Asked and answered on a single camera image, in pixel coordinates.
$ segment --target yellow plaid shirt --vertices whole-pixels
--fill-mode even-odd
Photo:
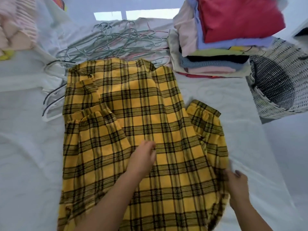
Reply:
[[[220,113],[187,109],[174,74],[144,60],[88,61],[69,70],[58,231],[73,230],[125,172],[143,140],[157,161],[120,230],[213,230],[228,202]]]

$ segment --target wicker basket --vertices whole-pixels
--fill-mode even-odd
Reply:
[[[279,119],[308,111],[308,55],[276,38],[273,45],[250,56],[247,77],[259,116]]]

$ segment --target plaid garment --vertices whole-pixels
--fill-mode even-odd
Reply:
[[[157,161],[120,230],[213,230],[228,202],[228,152],[215,109],[187,110],[172,70],[144,60],[88,61],[69,70],[58,230],[73,230],[125,172],[143,140]]]

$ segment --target pile of hangers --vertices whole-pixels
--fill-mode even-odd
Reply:
[[[125,23],[125,27],[121,28],[121,32],[114,32],[113,27]],[[167,37],[161,38],[156,35],[153,30],[138,31],[132,26],[134,21],[122,20],[113,25],[109,23],[96,24],[92,33],[83,39],[74,42],[67,49],[56,54],[57,61],[46,65],[44,71],[48,73],[48,69],[54,64],[60,64],[68,68],[89,60],[104,60],[108,58],[123,58],[127,61],[144,58],[151,61],[155,66],[162,66],[169,62]],[[58,76],[63,79],[60,87],[48,93],[45,97],[42,118],[44,121],[53,120],[62,115],[62,106],[64,101],[64,92],[66,87],[66,75]],[[50,110],[60,108],[61,112],[47,117]]]

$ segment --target person's right hand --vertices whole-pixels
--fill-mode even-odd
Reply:
[[[250,204],[247,176],[238,170],[233,173],[229,169],[225,170],[225,174],[228,177],[230,206],[234,209],[239,204]]]
[[[137,180],[142,180],[151,171],[156,161],[155,142],[143,141],[129,158],[126,172]]]

